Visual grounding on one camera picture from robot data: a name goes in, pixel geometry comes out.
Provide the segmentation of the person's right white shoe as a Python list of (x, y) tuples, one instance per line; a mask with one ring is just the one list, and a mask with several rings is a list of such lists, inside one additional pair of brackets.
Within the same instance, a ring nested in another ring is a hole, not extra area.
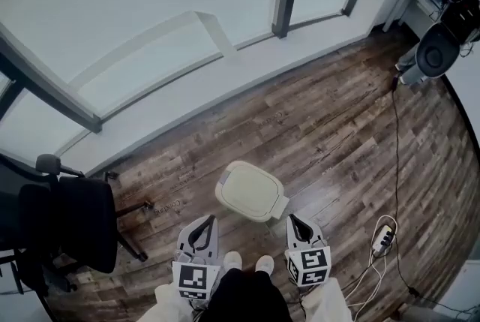
[(256, 262), (255, 271), (264, 272), (268, 276), (270, 276), (273, 273), (274, 267), (275, 267), (275, 262), (273, 257), (270, 255), (263, 255)]

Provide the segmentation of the white tape strip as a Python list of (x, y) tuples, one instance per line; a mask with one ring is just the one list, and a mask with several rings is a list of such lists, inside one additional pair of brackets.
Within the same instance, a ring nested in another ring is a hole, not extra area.
[(207, 14), (199, 11), (185, 11), (182, 14), (171, 17), (168, 20), (146, 29), (106, 53), (93, 64), (89, 65), (85, 70), (76, 75), (69, 82), (69, 86), (73, 87), (75, 90), (79, 90), (95, 77), (111, 68), (115, 63), (120, 62), (129, 55), (141, 50), (147, 44), (150, 44), (177, 29), (193, 24), (196, 21), (199, 21), (202, 24), (203, 28), (223, 57), (229, 57), (236, 54), (237, 49), (230, 42), (214, 14)]

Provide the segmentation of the white and black round shell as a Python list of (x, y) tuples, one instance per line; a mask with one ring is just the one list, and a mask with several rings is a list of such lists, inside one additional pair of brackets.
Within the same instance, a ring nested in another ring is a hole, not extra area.
[(433, 24), (421, 38), (415, 52), (419, 70), (429, 78), (441, 77), (461, 51), (457, 38), (442, 23)]

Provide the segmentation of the person's right leg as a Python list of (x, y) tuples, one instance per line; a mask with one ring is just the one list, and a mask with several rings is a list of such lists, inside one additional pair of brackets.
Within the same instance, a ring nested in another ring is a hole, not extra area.
[(250, 283), (252, 322), (293, 322), (284, 297), (267, 272), (254, 272)]

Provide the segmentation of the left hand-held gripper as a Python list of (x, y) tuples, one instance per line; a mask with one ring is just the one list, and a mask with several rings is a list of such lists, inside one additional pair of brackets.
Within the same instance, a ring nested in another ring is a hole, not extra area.
[(175, 260), (172, 262), (173, 283), (179, 296), (187, 300), (210, 300), (218, 282), (221, 267), (207, 264), (202, 257), (218, 255), (218, 220), (205, 215), (192, 221), (178, 235)]

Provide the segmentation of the black mesh office chair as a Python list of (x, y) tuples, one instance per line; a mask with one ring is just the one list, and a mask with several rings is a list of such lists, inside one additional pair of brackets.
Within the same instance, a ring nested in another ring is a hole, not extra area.
[(34, 168), (0, 154), (0, 251), (11, 252), (0, 257), (0, 266), (10, 264), (20, 293), (29, 287), (47, 296), (50, 285), (75, 291), (67, 276), (84, 266), (111, 273), (120, 245), (147, 260), (121, 235), (117, 220), (153, 205), (117, 210), (109, 181), (118, 176), (107, 171), (88, 178), (51, 154), (38, 156)]

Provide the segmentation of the person's left forearm white sleeve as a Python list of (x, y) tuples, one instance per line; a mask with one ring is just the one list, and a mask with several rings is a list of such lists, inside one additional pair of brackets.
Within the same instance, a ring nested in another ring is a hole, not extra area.
[(193, 322), (194, 310), (173, 283), (154, 290), (155, 304), (137, 322)]

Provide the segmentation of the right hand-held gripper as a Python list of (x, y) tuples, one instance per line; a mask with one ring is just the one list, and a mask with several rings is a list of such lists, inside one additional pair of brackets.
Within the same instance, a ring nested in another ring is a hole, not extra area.
[(286, 270), (298, 287), (324, 283), (332, 268), (332, 256), (320, 226), (311, 220), (289, 214), (286, 219)]

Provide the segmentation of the person's left leg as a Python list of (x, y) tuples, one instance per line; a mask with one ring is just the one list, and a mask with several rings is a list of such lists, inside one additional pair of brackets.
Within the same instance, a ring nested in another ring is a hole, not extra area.
[(244, 322), (248, 301), (248, 274), (240, 269), (229, 269), (211, 296), (199, 322)]

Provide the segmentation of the person's white shoe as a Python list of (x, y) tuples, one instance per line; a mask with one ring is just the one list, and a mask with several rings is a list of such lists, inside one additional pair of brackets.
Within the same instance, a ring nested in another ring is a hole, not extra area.
[(242, 270), (242, 257), (237, 251), (229, 251), (223, 259), (223, 267), (226, 272), (231, 269)]
[(255, 271), (264, 272), (268, 276), (270, 276), (273, 273), (274, 267), (275, 267), (275, 262), (273, 257), (270, 255), (263, 255), (256, 262)]

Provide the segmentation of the person's right forearm white sleeve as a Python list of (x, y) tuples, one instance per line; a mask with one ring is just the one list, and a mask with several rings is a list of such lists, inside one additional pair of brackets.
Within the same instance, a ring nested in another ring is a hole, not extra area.
[(353, 322), (338, 280), (330, 277), (303, 297), (305, 322)]

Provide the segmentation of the person's left white shoe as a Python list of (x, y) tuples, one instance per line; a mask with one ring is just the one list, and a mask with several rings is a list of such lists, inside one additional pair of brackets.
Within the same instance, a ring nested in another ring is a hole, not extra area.
[(223, 267), (226, 272), (231, 269), (242, 270), (242, 257), (237, 251), (229, 251), (223, 259)]

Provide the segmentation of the small white table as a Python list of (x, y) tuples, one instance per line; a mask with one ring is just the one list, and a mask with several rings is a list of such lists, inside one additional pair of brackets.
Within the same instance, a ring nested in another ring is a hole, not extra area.
[(382, 30), (387, 32), (396, 23), (406, 25), (418, 38), (440, 18), (442, 0), (397, 0), (388, 13)]

